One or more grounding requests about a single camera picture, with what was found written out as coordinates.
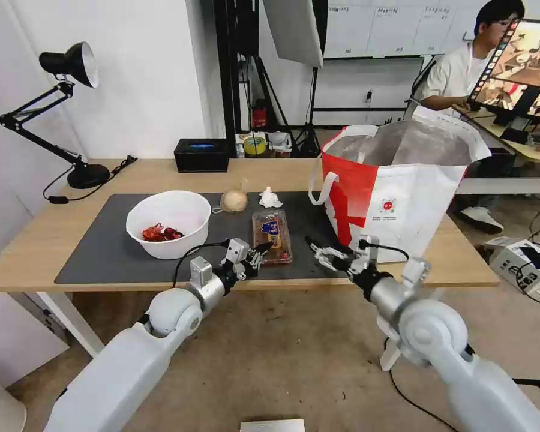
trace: shopping bag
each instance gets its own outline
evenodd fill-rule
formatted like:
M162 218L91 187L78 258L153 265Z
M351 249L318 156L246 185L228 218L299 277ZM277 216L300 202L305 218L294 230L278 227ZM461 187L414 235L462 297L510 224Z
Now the shopping bag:
M342 129L322 148L308 196L325 205L341 245L355 250L364 233L421 257L468 165L488 156L472 126L418 107L408 121ZM323 185L315 199L320 161ZM380 262L402 260L395 251L379 251Z

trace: desk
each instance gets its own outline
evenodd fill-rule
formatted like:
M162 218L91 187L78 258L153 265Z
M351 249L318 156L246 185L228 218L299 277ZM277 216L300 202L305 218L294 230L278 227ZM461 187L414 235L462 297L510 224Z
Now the desk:
M517 142L502 139L505 127L494 124L495 116L481 108L478 112L469 112L454 106L461 119L474 126L485 141L495 140L504 148L516 154L526 162L540 163L540 153L533 148ZM540 194L540 177L521 178L464 178L457 194Z
M119 161L97 160L109 168ZM116 193L157 193L184 189L195 192L224 192L239 187L248 179L248 191L308 190L314 160L280 159L230 161L228 173L179 174L173 160L139 160L91 197L67 205L50 205L33 219L0 254L0 292L37 292L50 309L72 332L84 348L95 356L103 344L78 313L64 292L70 291L159 291L165 283L58 285L54 279L98 215L108 197ZM83 191L67 188L68 197ZM469 241L448 216L428 248L425 258L433 269L426 279L430 288L470 288L496 286L498 277L480 258ZM403 264L381 265L381 271L396 276ZM336 287L354 289L347 279L251 280L238 283L236 289L317 289Z

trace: plastic food container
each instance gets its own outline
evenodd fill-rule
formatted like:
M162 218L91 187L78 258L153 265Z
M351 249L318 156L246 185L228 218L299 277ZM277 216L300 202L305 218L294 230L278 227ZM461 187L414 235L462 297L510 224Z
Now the plastic food container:
M254 246L273 242L272 248L264 257L263 264L289 264L292 262L290 232L283 210L268 210L252 215Z
M181 258L208 237L210 203L202 195L188 191L168 191L140 201L126 218L126 232L146 252L159 259ZM176 240L149 242L142 231L160 222L184 234Z

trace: computer screen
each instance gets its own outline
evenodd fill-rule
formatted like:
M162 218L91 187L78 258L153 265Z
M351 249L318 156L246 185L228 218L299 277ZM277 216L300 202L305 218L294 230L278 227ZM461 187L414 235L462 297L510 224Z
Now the computer screen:
M469 101L540 122L540 21L510 24Z

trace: black box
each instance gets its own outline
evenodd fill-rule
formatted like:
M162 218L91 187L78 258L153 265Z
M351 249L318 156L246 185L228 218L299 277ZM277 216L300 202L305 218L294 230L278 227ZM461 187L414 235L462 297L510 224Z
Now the black box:
M228 172L225 138L180 138L174 150L178 172Z

